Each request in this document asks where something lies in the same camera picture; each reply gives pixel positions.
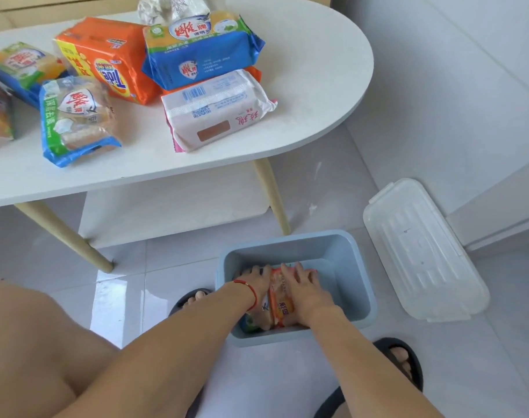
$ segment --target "storage bin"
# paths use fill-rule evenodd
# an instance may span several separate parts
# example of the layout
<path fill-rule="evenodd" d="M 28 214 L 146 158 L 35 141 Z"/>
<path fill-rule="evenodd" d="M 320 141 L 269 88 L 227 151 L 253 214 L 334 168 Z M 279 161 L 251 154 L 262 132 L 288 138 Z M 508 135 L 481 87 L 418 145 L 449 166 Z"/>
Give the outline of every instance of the storage bin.
<path fill-rule="evenodd" d="M 367 277 L 358 245 L 347 232 L 330 230 L 250 242 L 229 247 L 220 257 L 216 289 L 232 281 L 235 272 L 254 265 L 293 265 L 300 261 L 303 268 L 317 269 L 321 287 L 328 290 L 334 303 L 357 328 L 371 325 L 377 315 L 377 302 Z M 228 340 L 244 347 L 283 342 L 309 337 L 311 331 L 302 326 L 273 329 L 246 334 L 235 325 Z"/>

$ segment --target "table leg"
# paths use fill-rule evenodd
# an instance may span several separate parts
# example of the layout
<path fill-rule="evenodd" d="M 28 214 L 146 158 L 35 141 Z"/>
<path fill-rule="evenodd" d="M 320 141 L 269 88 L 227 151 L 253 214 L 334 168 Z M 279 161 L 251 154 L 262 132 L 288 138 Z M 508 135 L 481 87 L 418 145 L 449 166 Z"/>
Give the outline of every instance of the table leg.
<path fill-rule="evenodd" d="M 259 181 L 261 181 L 261 185 L 268 195 L 270 207 L 282 229 L 282 233 L 284 235 L 290 234 L 291 230 L 289 229 L 288 217 L 286 216 L 286 211 L 284 211 L 284 205 L 282 203 L 282 198 L 280 197 L 280 191 L 278 190 L 278 185 L 276 184 L 270 161 L 268 161 L 268 158 L 261 158 L 259 160 L 253 160 L 253 165 L 257 172 L 257 176 L 259 177 Z"/>
<path fill-rule="evenodd" d="M 88 245 L 81 235 L 67 226 L 43 201 L 21 202 L 15 206 L 99 270 L 109 273 L 114 268 L 113 263 Z"/>

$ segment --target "person's right hand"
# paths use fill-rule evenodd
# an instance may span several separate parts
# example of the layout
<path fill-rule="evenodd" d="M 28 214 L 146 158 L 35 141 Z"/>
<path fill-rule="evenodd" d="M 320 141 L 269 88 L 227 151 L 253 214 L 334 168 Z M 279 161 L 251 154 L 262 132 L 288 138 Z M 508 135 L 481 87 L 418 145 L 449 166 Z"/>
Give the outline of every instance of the person's right hand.
<path fill-rule="evenodd" d="M 300 324 L 310 327 L 314 316 L 321 314 L 325 308 L 335 306 L 330 293 L 321 289 L 316 270 L 304 270 L 299 262 L 296 263 L 295 274 L 286 264 L 282 264 L 281 268 Z"/>

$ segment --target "plastic lid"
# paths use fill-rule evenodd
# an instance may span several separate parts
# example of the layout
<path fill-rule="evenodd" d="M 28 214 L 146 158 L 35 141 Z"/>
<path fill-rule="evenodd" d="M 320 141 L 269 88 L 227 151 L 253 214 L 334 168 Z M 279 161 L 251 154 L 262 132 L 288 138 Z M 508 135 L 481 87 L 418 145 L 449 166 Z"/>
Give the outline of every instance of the plastic lid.
<path fill-rule="evenodd" d="M 420 182 L 388 184 L 369 201 L 363 221 L 409 315 L 440 323 L 487 308 L 487 286 Z"/>

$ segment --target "red string bracelet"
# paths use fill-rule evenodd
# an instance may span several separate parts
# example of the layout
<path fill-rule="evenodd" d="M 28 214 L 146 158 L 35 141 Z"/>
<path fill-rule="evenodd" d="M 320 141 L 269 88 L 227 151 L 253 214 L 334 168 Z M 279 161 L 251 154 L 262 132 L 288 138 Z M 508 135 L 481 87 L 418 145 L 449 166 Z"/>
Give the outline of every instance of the red string bracelet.
<path fill-rule="evenodd" d="M 257 297 L 257 292 L 255 292 L 253 286 L 251 286 L 249 283 L 247 283 L 247 281 L 245 280 L 241 280 L 241 279 L 236 279 L 236 280 L 232 280 L 233 283 L 241 283 L 241 284 L 245 284 L 245 286 L 247 286 L 248 288 L 251 289 L 251 292 L 253 292 L 253 295 L 255 296 L 255 303 L 253 304 L 253 306 L 248 309 L 248 311 L 251 311 L 254 307 L 257 306 L 257 300 L 258 300 L 258 297 Z"/>

